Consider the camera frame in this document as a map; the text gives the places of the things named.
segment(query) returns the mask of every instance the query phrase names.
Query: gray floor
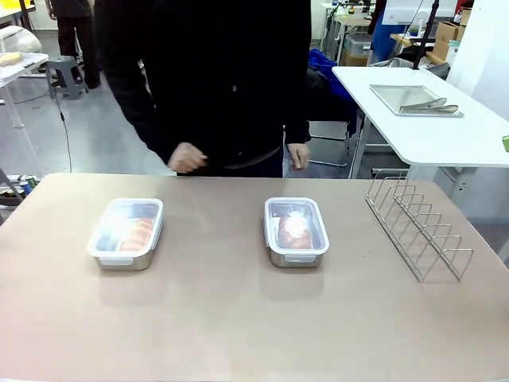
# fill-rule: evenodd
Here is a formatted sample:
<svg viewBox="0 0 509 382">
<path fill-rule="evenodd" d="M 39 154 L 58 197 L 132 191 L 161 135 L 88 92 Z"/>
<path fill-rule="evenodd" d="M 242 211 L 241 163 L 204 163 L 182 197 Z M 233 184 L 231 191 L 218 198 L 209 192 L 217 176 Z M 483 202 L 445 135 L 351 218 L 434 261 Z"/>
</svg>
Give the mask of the gray floor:
<svg viewBox="0 0 509 382">
<path fill-rule="evenodd" d="M 54 34 L 39 33 L 38 36 L 46 53 L 58 54 Z M 69 171 L 64 126 L 56 102 L 49 97 L 45 80 L 20 79 L 9 85 L 9 89 L 14 101 L 19 102 L 17 109 L 43 170 L 46 173 Z M 123 118 L 105 80 L 102 87 L 78 100 L 60 95 L 59 101 L 68 128 L 73 172 L 173 174 L 157 155 L 146 149 L 134 128 Z M 311 123 L 311 133 L 343 138 L 345 127 L 344 123 Z M 29 159 L 21 132 L 10 126 L 4 107 L 0 107 L 0 128 L 0 167 L 11 174 L 33 173 L 34 163 Z M 371 131 L 370 142 L 383 142 L 376 129 Z M 356 134 L 351 140 L 351 157 L 357 138 Z M 335 163 L 346 160 L 344 142 L 314 139 L 309 146 L 314 160 Z M 305 171 L 293 172 L 288 170 L 286 158 L 285 176 L 341 179 L 348 176 L 350 164 L 335 167 L 312 163 Z M 372 167 L 405 168 L 407 165 L 395 154 L 367 154 L 359 177 L 371 178 Z M 495 250 L 501 248 L 509 232 L 504 224 L 476 224 L 476 228 Z"/>
</svg>

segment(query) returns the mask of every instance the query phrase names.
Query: hand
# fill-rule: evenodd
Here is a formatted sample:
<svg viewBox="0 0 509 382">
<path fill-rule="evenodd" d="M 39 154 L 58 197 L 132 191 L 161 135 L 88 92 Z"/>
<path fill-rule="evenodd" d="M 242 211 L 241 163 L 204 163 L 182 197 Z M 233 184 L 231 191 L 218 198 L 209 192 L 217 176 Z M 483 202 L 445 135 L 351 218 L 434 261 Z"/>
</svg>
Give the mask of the hand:
<svg viewBox="0 0 509 382">
<path fill-rule="evenodd" d="M 183 142 L 177 146 L 169 159 L 168 167 L 176 173 L 191 173 L 206 166 L 207 157 L 191 143 Z"/>
<path fill-rule="evenodd" d="M 307 169 L 310 157 L 309 148 L 304 143 L 289 143 L 286 146 L 292 156 L 293 171 Z"/>
<path fill-rule="evenodd" d="M 53 13 L 53 8 L 48 8 L 48 16 L 52 20 L 54 20 L 54 21 L 56 20 L 55 14 Z"/>
</svg>

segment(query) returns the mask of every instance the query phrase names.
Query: person's right hand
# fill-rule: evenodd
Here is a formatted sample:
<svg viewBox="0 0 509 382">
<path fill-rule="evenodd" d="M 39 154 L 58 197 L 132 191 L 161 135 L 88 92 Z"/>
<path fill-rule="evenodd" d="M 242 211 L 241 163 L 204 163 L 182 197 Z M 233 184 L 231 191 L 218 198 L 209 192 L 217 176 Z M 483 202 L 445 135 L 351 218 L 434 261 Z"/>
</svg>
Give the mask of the person's right hand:
<svg viewBox="0 0 509 382">
<path fill-rule="evenodd" d="M 206 166 L 207 157 L 191 143 L 183 142 L 177 146 L 169 159 L 168 167 L 176 173 L 191 173 Z"/>
<path fill-rule="evenodd" d="M 55 14 L 53 13 L 53 8 L 48 8 L 48 16 L 52 20 L 56 20 Z"/>
</svg>

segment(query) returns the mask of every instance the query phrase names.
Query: black pole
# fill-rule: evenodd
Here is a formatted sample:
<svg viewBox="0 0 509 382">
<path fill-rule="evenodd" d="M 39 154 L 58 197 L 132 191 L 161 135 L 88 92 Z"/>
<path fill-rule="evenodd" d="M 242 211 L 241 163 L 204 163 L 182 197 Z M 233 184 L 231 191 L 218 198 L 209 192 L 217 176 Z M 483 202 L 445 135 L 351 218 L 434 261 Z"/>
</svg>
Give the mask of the black pole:
<svg viewBox="0 0 509 382">
<path fill-rule="evenodd" d="M 21 7 L 21 25 L 28 31 L 33 32 L 32 26 L 30 25 L 29 12 L 26 10 L 25 0 L 19 0 L 19 6 Z"/>
<path fill-rule="evenodd" d="M 421 62 L 421 59 L 426 54 L 426 42 L 428 41 L 429 34 L 431 33 L 431 29 L 433 28 L 433 22 L 435 21 L 435 16 L 437 15 L 439 5 L 440 0 L 435 0 L 433 6 L 431 7 L 431 14 L 429 15 L 428 24 L 426 24 L 424 36 L 422 36 L 421 39 L 421 46 L 419 46 L 417 57 L 415 58 L 414 66 L 412 67 L 413 70 L 417 70 L 419 68 L 419 62 Z"/>
</svg>

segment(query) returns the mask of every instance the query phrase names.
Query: bread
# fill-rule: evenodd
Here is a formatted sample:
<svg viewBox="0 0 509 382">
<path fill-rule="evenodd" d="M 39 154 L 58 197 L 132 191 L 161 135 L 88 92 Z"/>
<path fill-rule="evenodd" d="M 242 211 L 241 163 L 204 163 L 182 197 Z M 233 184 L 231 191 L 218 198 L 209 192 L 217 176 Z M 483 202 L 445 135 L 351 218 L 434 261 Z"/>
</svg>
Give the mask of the bread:
<svg viewBox="0 0 509 382">
<path fill-rule="evenodd" d="M 308 222 L 301 216 L 285 216 L 279 221 L 278 244 L 286 249 L 313 249 Z"/>
<path fill-rule="evenodd" d="M 0 53 L 0 66 L 15 65 L 22 60 L 21 53 Z"/>
<path fill-rule="evenodd" d="M 152 235 L 152 230 L 152 219 L 139 219 L 136 223 L 134 223 L 133 228 L 129 231 L 126 237 L 123 238 L 119 250 L 121 252 L 141 251 L 149 241 L 150 235 Z"/>
</svg>

